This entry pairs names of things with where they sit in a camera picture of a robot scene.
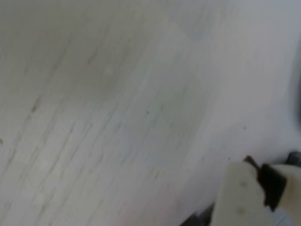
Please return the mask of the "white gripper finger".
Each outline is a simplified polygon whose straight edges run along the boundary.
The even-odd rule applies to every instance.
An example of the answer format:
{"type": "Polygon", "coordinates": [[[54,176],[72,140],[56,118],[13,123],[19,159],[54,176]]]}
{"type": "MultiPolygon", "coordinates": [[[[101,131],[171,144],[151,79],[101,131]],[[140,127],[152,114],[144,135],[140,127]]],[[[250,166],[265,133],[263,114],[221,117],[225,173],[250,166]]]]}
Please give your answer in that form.
{"type": "Polygon", "coordinates": [[[264,192],[264,205],[271,211],[281,209],[292,221],[301,224],[301,169],[293,165],[263,164],[257,181],[264,192]]]}
{"type": "Polygon", "coordinates": [[[230,163],[218,191],[211,216],[213,226],[271,226],[267,205],[280,199],[280,173],[251,156],[230,163]]]}

